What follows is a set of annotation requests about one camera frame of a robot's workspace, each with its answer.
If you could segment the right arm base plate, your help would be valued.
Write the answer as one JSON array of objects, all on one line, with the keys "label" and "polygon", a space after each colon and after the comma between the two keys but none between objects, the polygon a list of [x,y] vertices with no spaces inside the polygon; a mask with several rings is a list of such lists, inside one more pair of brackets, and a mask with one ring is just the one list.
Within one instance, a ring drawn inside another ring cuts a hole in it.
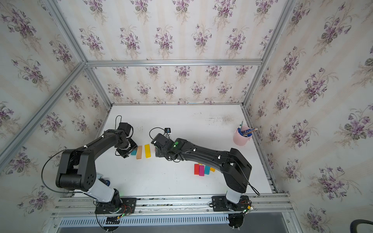
[{"label": "right arm base plate", "polygon": [[238,203],[229,201],[225,196],[213,196],[211,198],[210,208],[213,208],[214,212],[224,211],[247,211],[251,210],[252,202],[248,196],[241,196]]}]

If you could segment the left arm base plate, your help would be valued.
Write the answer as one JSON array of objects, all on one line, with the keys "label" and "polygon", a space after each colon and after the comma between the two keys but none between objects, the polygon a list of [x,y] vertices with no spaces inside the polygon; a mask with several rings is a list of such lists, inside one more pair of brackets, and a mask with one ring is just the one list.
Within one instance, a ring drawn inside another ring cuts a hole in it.
[{"label": "left arm base plate", "polygon": [[135,211],[137,198],[120,198],[120,201],[109,203],[96,203],[95,214],[133,214]]}]

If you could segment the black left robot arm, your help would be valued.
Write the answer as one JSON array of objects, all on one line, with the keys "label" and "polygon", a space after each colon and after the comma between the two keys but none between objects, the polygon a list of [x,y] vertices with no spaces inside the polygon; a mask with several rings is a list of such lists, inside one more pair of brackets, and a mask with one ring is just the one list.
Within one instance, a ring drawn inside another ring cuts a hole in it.
[{"label": "black left robot arm", "polygon": [[95,161],[110,148],[127,158],[138,146],[132,139],[134,129],[121,122],[117,129],[109,129],[97,139],[76,149],[62,152],[55,184],[58,188],[82,191],[97,203],[110,204],[120,208],[119,191],[107,186],[97,177]]}]

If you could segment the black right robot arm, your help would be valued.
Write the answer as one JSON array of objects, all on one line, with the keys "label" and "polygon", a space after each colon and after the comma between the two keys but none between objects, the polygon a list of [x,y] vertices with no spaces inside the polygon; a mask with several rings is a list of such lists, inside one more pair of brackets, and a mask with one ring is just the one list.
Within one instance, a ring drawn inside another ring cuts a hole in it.
[{"label": "black right robot arm", "polygon": [[182,138],[173,141],[162,134],[154,137],[151,144],[155,147],[157,157],[164,157],[168,161],[197,162],[220,171],[228,186],[225,195],[228,202],[238,204],[246,193],[252,165],[239,150],[208,149]]}]

